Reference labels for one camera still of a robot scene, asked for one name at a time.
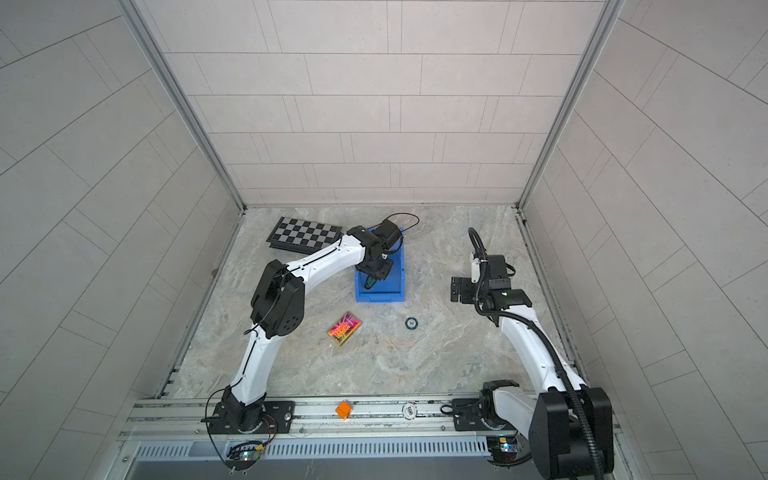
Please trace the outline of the green handled screwdriver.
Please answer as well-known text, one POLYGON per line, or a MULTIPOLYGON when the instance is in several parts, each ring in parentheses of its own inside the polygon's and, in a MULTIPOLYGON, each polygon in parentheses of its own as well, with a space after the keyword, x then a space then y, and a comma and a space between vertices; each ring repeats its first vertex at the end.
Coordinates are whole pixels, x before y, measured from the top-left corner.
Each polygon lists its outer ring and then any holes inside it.
POLYGON ((376 285, 376 283, 377 279, 374 276, 368 275, 364 282, 364 289, 370 290, 376 285))

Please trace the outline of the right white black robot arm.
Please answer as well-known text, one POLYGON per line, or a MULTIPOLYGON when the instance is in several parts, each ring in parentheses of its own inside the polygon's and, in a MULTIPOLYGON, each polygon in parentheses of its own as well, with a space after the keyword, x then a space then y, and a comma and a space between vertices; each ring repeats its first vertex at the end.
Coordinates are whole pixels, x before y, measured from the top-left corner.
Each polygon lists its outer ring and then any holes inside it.
POLYGON ((489 381, 468 415, 491 430, 516 430, 545 479, 602 479, 614 470, 611 401, 556 350, 512 276, 503 256, 475 253, 470 276, 451 280, 452 301, 473 306, 501 330, 533 387, 527 394, 514 381, 489 381))

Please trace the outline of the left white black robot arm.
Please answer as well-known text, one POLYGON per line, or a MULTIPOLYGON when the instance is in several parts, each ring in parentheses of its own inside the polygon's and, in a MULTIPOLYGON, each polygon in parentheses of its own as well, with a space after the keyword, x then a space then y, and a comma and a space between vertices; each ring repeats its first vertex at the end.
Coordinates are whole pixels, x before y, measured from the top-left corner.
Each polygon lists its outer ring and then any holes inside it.
POLYGON ((224 417, 242 432, 261 423, 269 373, 284 338, 301 324, 305 298, 323 281, 353 267, 382 281, 389 275, 390 256, 402 240, 389 220, 376 228, 356 226, 327 247, 299 260, 269 262, 251 299, 252 328, 233 381, 224 388, 224 417))

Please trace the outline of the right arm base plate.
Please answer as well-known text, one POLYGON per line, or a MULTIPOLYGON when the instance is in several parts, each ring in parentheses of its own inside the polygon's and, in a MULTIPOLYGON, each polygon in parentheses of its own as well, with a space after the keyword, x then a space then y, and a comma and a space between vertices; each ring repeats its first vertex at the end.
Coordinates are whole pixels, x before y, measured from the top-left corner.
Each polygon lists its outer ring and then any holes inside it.
POLYGON ((512 431, 517 427, 502 420, 487 400, 481 398, 454 398, 441 407, 444 415, 453 420, 459 432, 512 431))

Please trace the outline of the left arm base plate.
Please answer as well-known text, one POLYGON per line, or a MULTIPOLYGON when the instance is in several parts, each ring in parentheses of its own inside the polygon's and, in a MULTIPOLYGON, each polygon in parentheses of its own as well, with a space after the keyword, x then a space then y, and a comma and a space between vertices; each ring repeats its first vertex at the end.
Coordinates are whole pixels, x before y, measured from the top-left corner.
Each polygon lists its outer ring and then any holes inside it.
POLYGON ((218 402, 212 414, 205 420, 212 434, 287 434, 290 432, 296 404, 293 401, 266 401, 258 410, 250 409, 239 422, 236 415, 228 413, 218 402))

